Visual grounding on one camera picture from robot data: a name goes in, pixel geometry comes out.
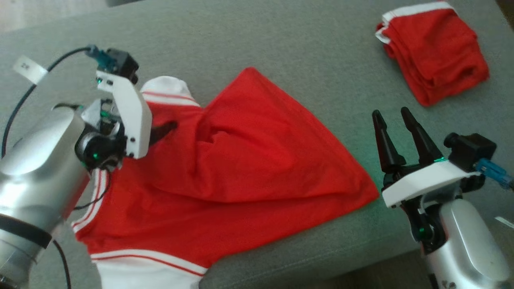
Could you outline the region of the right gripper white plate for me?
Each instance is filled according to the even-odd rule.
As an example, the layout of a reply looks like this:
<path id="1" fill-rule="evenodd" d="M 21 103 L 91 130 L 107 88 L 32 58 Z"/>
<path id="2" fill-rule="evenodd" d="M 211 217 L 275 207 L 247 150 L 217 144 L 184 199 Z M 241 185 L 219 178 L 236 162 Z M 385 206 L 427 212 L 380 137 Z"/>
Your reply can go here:
<path id="1" fill-rule="evenodd" d="M 406 160 L 397 152 L 382 114 L 374 110 L 371 117 L 380 166 L 387 174 L 384 176 L 382 199 L 386 207 L 403 210 L 414 241 L 420 243 L 424 254 L 430 254 L 447 239 L 439 217 L 442 205 L 461 199 L 464 193 L 479 190 L 481 174 L 465 172 L 450 161 L 441 161 L 445 159 L 442 152 L 410 110 L 402 107 L 401 115 L 413 137 L 418 163 L 427 167 L 409 166 L 417 170 L 402 177 L 393 174 L 406 165 Z"/>

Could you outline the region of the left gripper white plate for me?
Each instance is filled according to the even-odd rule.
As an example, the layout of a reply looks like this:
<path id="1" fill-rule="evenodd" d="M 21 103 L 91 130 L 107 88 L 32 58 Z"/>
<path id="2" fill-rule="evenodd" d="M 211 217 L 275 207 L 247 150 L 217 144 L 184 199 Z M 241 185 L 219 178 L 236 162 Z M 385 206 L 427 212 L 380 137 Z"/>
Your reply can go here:
<path id="1" fill-rule="evenodd" d="M 127 77 L 96 71 L 96 82 L 98 90 L 112 97 L 97 99 L 80 111 L 85 129 L 75 153 L 88 170 L 114 170 L 124 159 L 141 159 L 149 147 L 178 129 L 176 120 L 152 127 L 152 112 Z"/>

